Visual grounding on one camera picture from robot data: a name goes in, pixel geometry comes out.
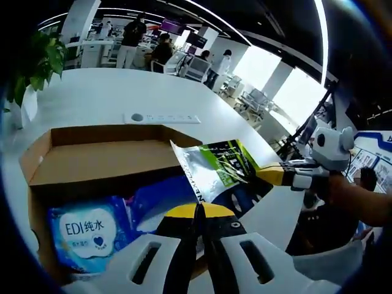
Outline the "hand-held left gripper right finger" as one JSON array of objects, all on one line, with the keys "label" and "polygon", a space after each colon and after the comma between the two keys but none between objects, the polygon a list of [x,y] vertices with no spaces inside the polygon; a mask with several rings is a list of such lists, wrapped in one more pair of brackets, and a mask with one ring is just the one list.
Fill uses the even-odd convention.
[{"label": "hand-held left gripper right finger", "polygon": [[215,293],[336,293],[340,288],[299,273],[290,255],[245,231],[224,206],[202,203],[198,221]]}]

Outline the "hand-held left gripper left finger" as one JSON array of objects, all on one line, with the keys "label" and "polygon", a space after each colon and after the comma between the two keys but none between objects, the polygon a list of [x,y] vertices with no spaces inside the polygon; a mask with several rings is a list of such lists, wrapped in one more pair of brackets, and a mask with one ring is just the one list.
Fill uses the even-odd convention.
[{"label": "hand-held left gripper left finger", "polygon": [[187,293],[197,251],[196,204],[177,206],[154,234],[117,252],[107,269],[89,281],[63,286],[64,293]]}]

